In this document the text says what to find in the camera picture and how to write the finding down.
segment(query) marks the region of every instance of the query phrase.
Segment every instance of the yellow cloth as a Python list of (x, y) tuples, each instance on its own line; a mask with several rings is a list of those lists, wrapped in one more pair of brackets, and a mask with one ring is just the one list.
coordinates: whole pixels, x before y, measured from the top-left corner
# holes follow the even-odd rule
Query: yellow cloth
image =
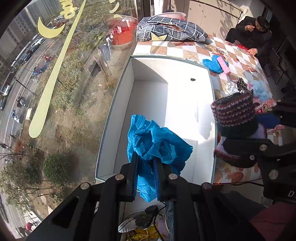
[(146, 241), (158, 240), (158, 238), (159, 238), (159, 235), (156, 232), (153, 225), (151, 225), (147, 229), (135, 229), (133, 231), (130, 231), (129, 235), (130, 235), (129, 240), (137, 240), (137, 241), (141, 241), (141, 240), (146, 240)]

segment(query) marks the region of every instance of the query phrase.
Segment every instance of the metal bolt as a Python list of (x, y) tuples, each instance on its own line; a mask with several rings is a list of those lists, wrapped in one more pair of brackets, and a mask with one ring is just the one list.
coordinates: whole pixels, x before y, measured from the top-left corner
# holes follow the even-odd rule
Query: metal bolt
[(122, 180), (124, 178), (124, 175), (122, 175), (122, 174), (117, 174), (116, 176), (115, 176), (115, 179), (116, 180)]
[(80, 188), (81, 188), (82, 190), (86, 190), (86, 189), (89, 188), (89, 184), (88, 184), (88, 183), (82, 183), (82, 184), (80, 185)]
[(210, 184), (210, 183), (203, 183), (203, 184), (202, 184), (202, 187), (203, 187), (204, 189), (211, 189), (211, 188), (212, 188), (212, 184)]
[(260, 147), (259, 147), (259, 150), (260, 151), (265, 151), (267, 149), (267, 145), (265, 144), (262, 144)]
[(268, 174), (269, 178), (271, 180), (275, 180), (277, 179), (277, 177), (279, 176), (279, 172), (275, 169), (271, 170), (270, 173)]
[(171, 180), (175, 180), (178, 178), (178, 176), (175, 173), (171, 173), (171, 174), (169, 174), (168, 178)]

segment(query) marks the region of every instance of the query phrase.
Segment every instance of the knitted hat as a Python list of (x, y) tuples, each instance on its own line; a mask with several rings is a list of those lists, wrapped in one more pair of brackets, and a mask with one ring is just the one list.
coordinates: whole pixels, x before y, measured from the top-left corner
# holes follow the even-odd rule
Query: knitted hat
[(252, 135), (258, 129), (255, 118), (252, 95), (235, 93), (211, 104), (217, 129), (221, 136), (243, 138)]

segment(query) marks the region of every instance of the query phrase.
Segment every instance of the light blue fabric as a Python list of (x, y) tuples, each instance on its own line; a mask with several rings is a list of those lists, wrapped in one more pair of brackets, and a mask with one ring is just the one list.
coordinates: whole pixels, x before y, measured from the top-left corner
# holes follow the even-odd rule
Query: light blue fabric
[(134, 151), (140, 156), (138, 189), (146, 202), (156, 198), (152, 162), (154, 157), (169, 164), (172, 171), (180, 175), (192, 150), (192, 146), (168, 128), (160, 128), (155, 121), (147, 121), (142, 115), (132, 115), (127, 154), (130, 162)]
[(212, 60), (209, 59), (203, 59), (202, 63), (204, 66), (208, 67), (210, 71), (221, 74), (223, 73), (223, 69), (221, 68), (217, 58), (220, 57), (220, 55), (213, 55)]
[(270, 96), (267, 92), (267, 89), (265, 87), (265, 84), (262, 80), (258, 80), (258, 81), (250, 81), (251, 85), (253, 86), (253, 94), (254, 96), (257, 96), (262, 103), (264, 103), (265, 101), (267, 101)]

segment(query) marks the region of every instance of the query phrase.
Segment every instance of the checkered tablecloth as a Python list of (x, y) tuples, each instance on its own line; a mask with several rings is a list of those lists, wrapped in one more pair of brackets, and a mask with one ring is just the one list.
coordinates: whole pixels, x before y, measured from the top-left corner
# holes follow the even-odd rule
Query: checkered tablecloth
[[(203, 59), (212, 60), (213, 55), (222, 55), (229, 63), (230, 75), (217, 74), (210, 71), (214, 87), (215, 98), (228, 96), (226, 83), (236, 82), (242, 78), (246, 84), (250, 81), (262, 80), (272, 97), (269, 84), (258, 59), (248, 54), (245, 50), (209, 35), (212, 43), (209, 45), (200, 42), (171, 42), (171, 41), (147, 41), (138, 42), (133, 55), (161, 55), (172, 56), (181, 59), (194, 59), (202, 64)], [(280, 131), (268, 136), (275, 144), (281, 145)], [(258, 166), (252, 168), (236, 168), (221, 159), (217, 159), (214, 175), (214, 183), (234, 183), (251, 181), (261, 178)]]

